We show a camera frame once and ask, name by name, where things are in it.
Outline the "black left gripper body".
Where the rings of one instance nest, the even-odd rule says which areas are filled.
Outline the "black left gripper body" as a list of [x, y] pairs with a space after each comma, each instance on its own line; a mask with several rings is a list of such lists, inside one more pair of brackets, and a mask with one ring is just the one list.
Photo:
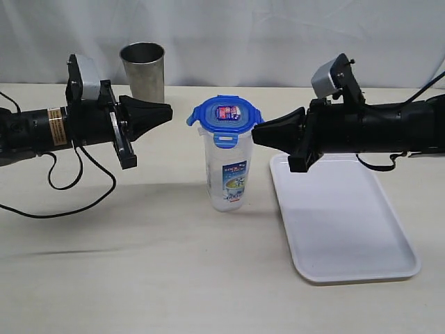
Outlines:
[[83, 100], [76, 54], [69, 56], [67, 69], [69, 77], [65, 97], [72, 138], [83, 146], [111, 142], [121, 168], [124, 170], [136, 167], [137, 156], [124, 134], [127, 119], [115, 98], [111, 81], [99, 75], [99, 97], [97, 100]]

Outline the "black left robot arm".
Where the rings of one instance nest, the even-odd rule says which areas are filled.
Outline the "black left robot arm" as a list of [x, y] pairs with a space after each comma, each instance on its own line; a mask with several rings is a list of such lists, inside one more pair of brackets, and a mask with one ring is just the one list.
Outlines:
[[71, 54], [67, 68], [65, 106], [19, 113], [1, 109], [1, 165], [111, 142], [121, 167], [136, 167], [131, 144], [171, 121], [172, 107], [128, 95], [116, 97], [110, 80], [100, 79], [95, 62], [87, 56]]

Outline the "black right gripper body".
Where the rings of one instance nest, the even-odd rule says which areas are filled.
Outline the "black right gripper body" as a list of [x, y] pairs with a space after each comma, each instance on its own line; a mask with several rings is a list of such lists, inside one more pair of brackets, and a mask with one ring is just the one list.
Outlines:
[[324, 154], [353, 153], [357, 151], [357, 129], [362, 116], [365, 98], [354, 74], [355, 60], [339, 54], [341, 90], [333, 95], [309, 103], [305, 131], [298, 151], [289, 155], [288, 163], [292, 173], [306, 173]]

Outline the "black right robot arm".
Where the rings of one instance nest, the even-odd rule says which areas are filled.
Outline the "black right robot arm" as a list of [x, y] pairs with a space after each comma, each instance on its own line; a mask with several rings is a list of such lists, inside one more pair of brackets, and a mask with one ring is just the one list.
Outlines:
[[389, 165], [363, 163], [387, 172], [399, 157], [444, 153], [444, 95], [419, 99], [443, 73], [404, 102], [367, 104], [353, 64], [341, 53], [320, 66], [311, 78], [316, 96], [309, 107], [254, 126], [253, 142], [286, 153], [292, 173], [306, 173], [325, 154], [387, 153]]

